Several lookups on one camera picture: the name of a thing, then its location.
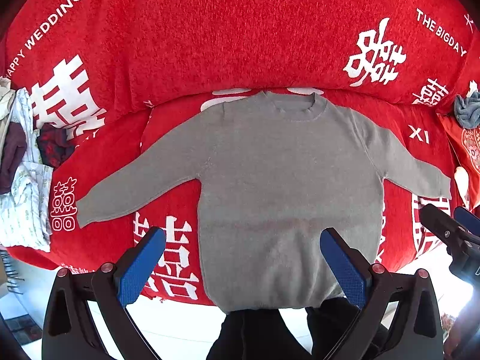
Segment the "red embroidered cushion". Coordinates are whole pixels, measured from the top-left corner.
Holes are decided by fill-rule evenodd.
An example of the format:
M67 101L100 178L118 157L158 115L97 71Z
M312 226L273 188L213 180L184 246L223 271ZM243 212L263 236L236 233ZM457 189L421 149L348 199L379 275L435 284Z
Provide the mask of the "red embroidered cushion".
M454 116L440 115L439 119L458 163L469 176L469 207L474 210L479 206L479 127L462 128Z

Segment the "grey knit sweater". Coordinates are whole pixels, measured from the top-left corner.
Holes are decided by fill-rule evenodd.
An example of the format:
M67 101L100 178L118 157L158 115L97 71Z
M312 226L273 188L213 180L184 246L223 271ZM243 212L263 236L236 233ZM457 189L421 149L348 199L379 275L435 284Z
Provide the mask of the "grey knit sweater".
M336 229L374 261L385 180L451 195L441 170L359 112L316 94L261 92L174 127L77 202L78 224L131 214L194 179L203 286L225 312L317 307L340 294L320 233Z

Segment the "grey-blue crumpled cloth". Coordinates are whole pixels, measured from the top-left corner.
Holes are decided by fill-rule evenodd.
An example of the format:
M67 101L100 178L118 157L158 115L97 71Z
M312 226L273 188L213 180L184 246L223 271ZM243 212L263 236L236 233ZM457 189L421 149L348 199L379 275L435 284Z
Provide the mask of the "grey-blue crumpled cloth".
M480 98L479 91L462 97L457 95L454 105L454 115L462 128L471 130L480 125Z

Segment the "red wedding sofa cover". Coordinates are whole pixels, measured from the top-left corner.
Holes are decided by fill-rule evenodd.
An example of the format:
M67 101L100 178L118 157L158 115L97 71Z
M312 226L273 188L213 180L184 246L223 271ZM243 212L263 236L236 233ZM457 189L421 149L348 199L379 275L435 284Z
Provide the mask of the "red wedding sofa cover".
M439 116L479 87L479 27L459 0L1 0L1 74L32 101L35 128L64 129L50 252L18 260L74 273L115 261L152 226L166 250L144 296L215 306L199 260L201 182L189 180L116 219L80 226L77 202L166 133L223 102L261 92L310 96L391 130L451 181L450 197L383 183L375 263L397 271L438 239L421 206L470 202Z

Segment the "pile of clothes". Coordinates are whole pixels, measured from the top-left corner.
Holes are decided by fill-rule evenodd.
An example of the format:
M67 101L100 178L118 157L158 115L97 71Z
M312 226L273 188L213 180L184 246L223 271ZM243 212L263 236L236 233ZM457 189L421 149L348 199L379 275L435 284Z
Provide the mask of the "pile of clothes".
M50 252L53 172L72 153L64 129L35 129L26 89L1 78L1 245Z

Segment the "person's black trousers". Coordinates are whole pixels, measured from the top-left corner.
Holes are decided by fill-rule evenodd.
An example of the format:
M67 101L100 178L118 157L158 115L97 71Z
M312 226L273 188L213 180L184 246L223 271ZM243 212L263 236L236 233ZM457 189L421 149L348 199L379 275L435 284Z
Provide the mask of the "person's black trousers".
M324 359L354 321L359 309L344 297L306 308L312 350L287 328L278 310L239 310L226 315L208 360Z

